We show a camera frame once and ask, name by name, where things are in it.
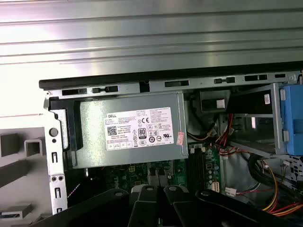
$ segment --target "orange sticker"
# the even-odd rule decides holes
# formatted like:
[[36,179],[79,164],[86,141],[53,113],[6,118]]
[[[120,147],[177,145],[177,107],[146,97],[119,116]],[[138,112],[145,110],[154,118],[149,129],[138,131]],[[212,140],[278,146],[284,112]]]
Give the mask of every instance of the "orange sticker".
[[182,146],[184,140],[184,132],[178,132],[177,145]]

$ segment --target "metal bracket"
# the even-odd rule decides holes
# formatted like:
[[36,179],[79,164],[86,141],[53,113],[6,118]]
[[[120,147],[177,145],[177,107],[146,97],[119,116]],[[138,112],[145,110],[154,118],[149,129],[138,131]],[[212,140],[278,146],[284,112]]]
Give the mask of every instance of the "metal bracket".
[[29,162],[25,159],[0,167],[0,188],[25,176],[29,168]]
[[0,219],[2,220],[22,220],[27,214],[29,214],[34,207],[29,205],[10,207],[3,212],[0,212]]
[[67,117],[66,117],[66,109],[62,110],[50,110],[58,116],[58,120],[61,123],[61,132],[62,132],[62,144],[63,149],[68,148],[68,129],[67,129]]
[[48,110],[49,95],[45,97],[45,145],[52,211],[57,214],[67,209],[67,192],[63,165],[63,146],[61,123],[55,113]]
[[[57,215],[52,215],[41,221],[33,223],[31,227],[67,227],[67,226],[85,226],[89,223],[95,223],[99,220],[100,215],[104,217],[102,225],[121,226],[128,219],[129,195],[122,189],[111,189],[84,202],[74,205]],[[119,214],[115,220],[113,214]]]
[[280,100],[281,101],[286,100],[286,91],[284,89],[280,89]]

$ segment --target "motherboard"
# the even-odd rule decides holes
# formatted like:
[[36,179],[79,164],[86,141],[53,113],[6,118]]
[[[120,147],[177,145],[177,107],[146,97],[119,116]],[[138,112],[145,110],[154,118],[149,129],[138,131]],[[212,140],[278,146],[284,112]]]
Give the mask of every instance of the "motherboard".
[[211,189],[220,192],[220,157],[215,146],[206,143],[191,143],[189,149],[189,189]]
[[161,187],[187,186],[186,165],[183,159],[106,166],[102,172],[107,189],[121,188],[130,192],[132,187],[141,184]]

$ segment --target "80 plus logo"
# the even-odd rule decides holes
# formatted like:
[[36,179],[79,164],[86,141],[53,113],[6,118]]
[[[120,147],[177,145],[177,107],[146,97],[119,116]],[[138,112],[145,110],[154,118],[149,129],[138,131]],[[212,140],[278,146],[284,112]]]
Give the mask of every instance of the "80 plus logo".
[[146,139],[146,129],[138,129],[139,139]]

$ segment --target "white connector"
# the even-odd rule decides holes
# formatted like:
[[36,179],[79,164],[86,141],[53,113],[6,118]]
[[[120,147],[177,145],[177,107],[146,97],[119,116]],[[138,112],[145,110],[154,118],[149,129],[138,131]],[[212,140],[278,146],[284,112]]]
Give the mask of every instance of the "white connector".
[[215,192],[220,192],[220,183],[219,182],[213,182],[212,183],[212,190]]
[[225,193],[227,196],[235,197],[237,194],[237,189],[234,188],[225,188]]
[[290,162],[287,162],[286,160],[284,160],[284,161],[283,161],[283,164],[286,165],[286,166],[289,166],[289,165],[290,165]]

